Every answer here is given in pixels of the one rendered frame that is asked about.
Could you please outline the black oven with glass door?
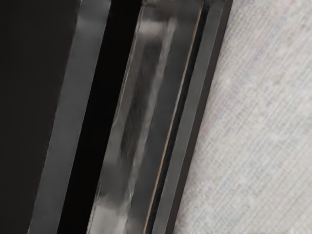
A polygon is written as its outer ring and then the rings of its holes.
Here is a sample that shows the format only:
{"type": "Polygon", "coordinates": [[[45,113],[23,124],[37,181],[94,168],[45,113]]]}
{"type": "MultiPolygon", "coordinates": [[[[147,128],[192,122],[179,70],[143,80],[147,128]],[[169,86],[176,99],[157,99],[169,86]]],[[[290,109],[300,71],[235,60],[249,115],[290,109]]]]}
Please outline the black oven with glass door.
{"type": "Polygon", "coordinates": [[[0,234],[174,234],[233,0],[0,0],[0,234]]]}

